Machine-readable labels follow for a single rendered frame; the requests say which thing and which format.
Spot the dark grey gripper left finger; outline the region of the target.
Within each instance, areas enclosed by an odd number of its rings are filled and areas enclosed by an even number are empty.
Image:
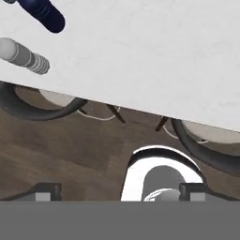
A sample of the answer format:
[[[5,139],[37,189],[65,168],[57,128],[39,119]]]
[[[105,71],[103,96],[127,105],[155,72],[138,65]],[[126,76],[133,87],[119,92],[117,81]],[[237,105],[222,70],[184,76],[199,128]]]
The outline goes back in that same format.
[[[24,192],[1,199],[1,202],[61,202],[61,183],[37,183]]]

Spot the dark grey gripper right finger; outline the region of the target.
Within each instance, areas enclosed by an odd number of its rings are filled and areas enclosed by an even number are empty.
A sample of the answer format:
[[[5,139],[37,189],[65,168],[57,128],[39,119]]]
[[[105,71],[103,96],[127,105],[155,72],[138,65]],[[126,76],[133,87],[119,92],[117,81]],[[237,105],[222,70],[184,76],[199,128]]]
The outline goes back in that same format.
[[[204,183],[182,183],[179,191],[182,202],[239,202],[239,199],[215,192]]]

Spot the white and black round thing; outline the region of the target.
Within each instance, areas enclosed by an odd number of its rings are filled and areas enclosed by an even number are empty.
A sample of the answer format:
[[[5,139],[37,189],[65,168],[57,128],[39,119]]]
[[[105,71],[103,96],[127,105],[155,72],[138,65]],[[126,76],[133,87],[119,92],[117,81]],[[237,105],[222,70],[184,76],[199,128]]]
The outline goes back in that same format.
[[[166,145],[146,145],[133,151],[120,200],[122,202],[178,202],[179,185],[204,184],[197,163],[185,153]]]

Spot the grey ribbed bottle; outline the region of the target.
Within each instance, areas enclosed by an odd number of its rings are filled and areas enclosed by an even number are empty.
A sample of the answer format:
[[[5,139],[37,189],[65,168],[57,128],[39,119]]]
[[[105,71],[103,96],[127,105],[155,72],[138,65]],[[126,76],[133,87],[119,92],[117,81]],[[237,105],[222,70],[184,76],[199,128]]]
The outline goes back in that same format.
[[[45,57],[31,52],[21,43],[8,37],[0,37],[0,58],[39,75],[46,74],[50,70],[50,63]]]

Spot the dark blue plastic bottle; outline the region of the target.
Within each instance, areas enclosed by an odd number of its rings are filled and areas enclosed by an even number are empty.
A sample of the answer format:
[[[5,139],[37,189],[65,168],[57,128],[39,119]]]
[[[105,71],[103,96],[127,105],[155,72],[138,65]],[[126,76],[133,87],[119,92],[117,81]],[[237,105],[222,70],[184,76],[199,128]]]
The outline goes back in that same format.
[[[47,30],[54,34],[62,32],[66,25],[64,15],[51,0],[17,0],[19,5]]]

